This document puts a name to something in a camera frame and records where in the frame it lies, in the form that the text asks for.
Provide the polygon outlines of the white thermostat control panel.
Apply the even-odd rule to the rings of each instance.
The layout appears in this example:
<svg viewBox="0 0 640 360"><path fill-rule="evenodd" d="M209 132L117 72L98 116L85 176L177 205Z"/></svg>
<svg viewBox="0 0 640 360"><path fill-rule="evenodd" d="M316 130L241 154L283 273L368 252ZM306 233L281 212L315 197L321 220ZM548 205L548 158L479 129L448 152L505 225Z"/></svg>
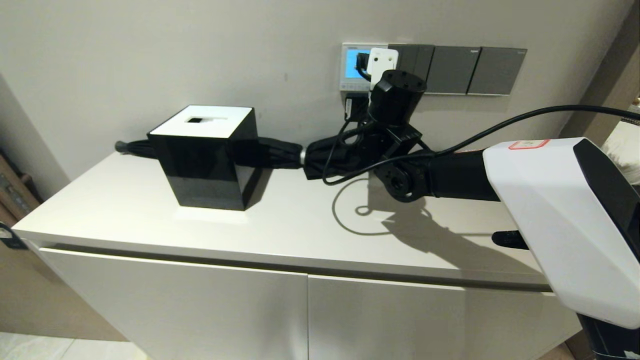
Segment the white thermostat control panel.
<svg viewBox="0 0 640 360"><path fill-rule="evenodd" d="M388 43L343 42L341 45L339 90L343 92L365 92L370 82L364 79L358 70L358 54L369 55L373 48L386 49Z"/></svg>

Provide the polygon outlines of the black folded umbrella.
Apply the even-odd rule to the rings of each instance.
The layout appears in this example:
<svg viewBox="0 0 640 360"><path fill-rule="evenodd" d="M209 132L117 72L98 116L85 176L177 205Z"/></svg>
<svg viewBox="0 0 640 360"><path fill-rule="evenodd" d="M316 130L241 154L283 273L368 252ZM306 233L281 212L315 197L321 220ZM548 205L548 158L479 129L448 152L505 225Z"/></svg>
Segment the black folded umbrella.
<svg viewBox="0 0 640 360"><path fill-rule="evenodd" d="M258 137L230 142L180 138L171 143L150 140L117 141L121 154L160 161L169 177L202 180L231 180L236 166L254 169L301 169L307 180L323 176L347 176L372 166L387 150L381 136L362 136L352 143L327 137L309 146Z"/></svg>

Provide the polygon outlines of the white cabinet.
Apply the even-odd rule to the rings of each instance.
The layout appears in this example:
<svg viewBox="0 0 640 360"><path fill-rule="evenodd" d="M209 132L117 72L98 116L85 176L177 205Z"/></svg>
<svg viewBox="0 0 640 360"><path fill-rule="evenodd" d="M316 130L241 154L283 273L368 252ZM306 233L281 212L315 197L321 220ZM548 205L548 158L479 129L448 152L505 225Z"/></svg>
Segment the white cabinet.
<svg viewBox="0 0 640 360"><path fill-rule="evenodd" d="M14 232L42 260L51 248L305 274L310 360L310 276L553 294L528 251L493 244L514 228L497 202L398 203L373 177L325 186L300 170L266 173L247 210L183 207L158 161L112 153Z"/></svg>

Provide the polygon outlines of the black tissue box white top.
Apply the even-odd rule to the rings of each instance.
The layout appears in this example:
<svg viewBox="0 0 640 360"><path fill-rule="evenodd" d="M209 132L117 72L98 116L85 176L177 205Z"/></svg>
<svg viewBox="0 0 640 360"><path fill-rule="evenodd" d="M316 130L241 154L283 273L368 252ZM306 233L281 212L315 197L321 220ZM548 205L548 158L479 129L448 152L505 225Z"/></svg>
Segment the black tissue box white top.
<svg viewBox="0 0 640 360"><path fill-rule="evenodd" d="M244 211L263 171L242 158L258 143L253 107L187 105L147 133L181 207Z"/></svg>

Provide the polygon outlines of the white cabinet door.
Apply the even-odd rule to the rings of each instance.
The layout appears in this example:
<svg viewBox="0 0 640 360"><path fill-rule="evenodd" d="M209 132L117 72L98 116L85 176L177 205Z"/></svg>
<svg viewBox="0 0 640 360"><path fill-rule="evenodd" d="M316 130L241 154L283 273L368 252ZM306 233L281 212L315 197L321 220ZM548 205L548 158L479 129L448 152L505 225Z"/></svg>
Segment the white cabinet door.
<svg viewBox="0 0 640 360"><path fill-rule="evenodd" d="M308 360L307 275L41 248L151 360Z"/></svg>
<svg viewBox="0 0 640 360"><path fill-rule="evenodd" d="M551 292L308 278L310 360L537 360L579 330Z"/></svg>

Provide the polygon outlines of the white duvet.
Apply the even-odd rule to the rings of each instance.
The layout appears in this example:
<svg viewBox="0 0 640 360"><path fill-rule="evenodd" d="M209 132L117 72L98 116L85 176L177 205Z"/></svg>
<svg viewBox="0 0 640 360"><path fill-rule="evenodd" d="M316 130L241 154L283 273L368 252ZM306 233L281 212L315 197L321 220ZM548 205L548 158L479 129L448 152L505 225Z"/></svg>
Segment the white duvet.
<svg viewBox="0 0 640 360"><path fill-rule="evenodd" d="M631 185L640 187L640 126L620 121L602 150Z"/></svg>

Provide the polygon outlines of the grey three-rocker switch plate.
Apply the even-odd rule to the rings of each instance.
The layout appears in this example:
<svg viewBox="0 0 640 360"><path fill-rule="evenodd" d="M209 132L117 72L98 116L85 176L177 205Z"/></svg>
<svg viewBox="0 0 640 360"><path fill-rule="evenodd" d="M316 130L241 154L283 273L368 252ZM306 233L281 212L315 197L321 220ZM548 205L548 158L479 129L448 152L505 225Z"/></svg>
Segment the grey three-rocker switch plate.
<svg viewBox="0 0 640 360"><path fill-rule="evenodd" d="M418 76L426 83L435 46L433 44L389 44L398 52L396 69Z"/></svg>

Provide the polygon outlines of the grey single switch plate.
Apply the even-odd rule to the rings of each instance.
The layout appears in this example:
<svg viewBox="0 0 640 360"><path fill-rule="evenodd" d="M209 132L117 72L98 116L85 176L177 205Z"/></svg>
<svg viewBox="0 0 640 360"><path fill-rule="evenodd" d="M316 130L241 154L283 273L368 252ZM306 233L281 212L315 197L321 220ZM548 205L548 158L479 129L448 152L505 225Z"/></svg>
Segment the grey single switch plate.
<svg viewBox="0 0 640 360"><path fill-rule="evenodd" d="M436 46L426 78L426 94L465 95L482 48Z"/></svg>
<svg viewBox="0 0 640 360"><path fill-rule="evenodd" d="M528 50L482 47L467 89L473 96L509 96Z"/></svg>

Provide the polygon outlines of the brown door frame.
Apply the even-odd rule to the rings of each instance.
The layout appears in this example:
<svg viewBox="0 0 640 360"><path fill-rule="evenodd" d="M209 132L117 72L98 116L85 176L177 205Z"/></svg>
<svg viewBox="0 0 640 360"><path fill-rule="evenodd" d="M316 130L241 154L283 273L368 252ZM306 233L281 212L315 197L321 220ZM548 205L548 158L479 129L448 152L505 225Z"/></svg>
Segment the brown door frame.
<svg viewBox="0 0 640 360"><path fill-rule="evenodd" d="M640 0L633 0L580 104L628 110L638 95L640 95ZM558 137L586 137L601 147L621 118L621 116L594 112L574 112Z"/></svg>

